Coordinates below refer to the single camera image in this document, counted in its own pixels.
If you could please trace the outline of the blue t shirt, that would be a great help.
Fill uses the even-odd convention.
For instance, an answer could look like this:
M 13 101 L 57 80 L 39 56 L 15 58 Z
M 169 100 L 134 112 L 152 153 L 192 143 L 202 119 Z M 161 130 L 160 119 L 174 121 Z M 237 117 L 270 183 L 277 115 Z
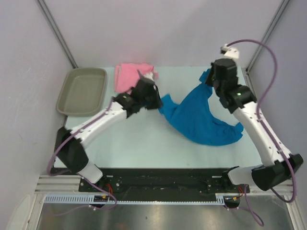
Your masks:
M 170 94 L 162 97 L 163 106 L 159 108 L 159 113 L 192 142 L 208 146 L 233 144 L 243 137 L 244 127 L 241 123 L 232 126 L 212 115 L 208 100 L 213 89 L 205 84 L 209 72 L 206 70 L 202 73 L 200 84 L 180 104 L 175 103 Z

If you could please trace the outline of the beige plastic tray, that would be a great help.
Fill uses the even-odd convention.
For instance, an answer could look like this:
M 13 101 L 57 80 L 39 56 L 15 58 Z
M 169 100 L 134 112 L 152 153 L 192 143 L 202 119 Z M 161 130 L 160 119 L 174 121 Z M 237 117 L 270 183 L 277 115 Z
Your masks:
M 107 85 L 103 68 L 76 68 L 65 78 L 57 111 L 66 116 L 93 116 L 101 110 Z

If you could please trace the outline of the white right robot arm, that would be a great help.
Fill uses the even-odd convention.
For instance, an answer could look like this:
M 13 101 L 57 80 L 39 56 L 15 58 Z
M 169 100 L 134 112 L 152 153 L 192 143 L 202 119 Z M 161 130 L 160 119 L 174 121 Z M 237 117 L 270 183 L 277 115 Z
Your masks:
M 265 117 L 258 112 L 257 99 L 246 85 L 238 84 L 237 65 L 230 58 L 217 59 L 205 82 L 215 89 L 222 106 L 244 127 L 254 143 L 262 164 L 234 167 L 221 180 L 226 192 L 233 192 L 239 184 L 255 185 L 267 191 L 289 179 L 303 164 L 300 154 L 292 154 L 278 139 Z

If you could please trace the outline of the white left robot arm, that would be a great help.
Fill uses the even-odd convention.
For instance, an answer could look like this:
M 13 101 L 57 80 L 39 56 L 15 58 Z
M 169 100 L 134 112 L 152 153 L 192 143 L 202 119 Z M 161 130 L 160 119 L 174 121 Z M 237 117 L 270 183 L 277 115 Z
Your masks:
M 102 191 L 106 186 L 104 174 L 89 160 L 86 148 L 113 124 L 129 118 L 142 108 L 153 110 L 162 105 L 155 74 L 140 74 L 136 86 L 112 97 L 107 108 L 72 129 L 61 127 L 57 132 L 52 160 L 60 159 L 71 173 L 87 179 L 92 189 Z

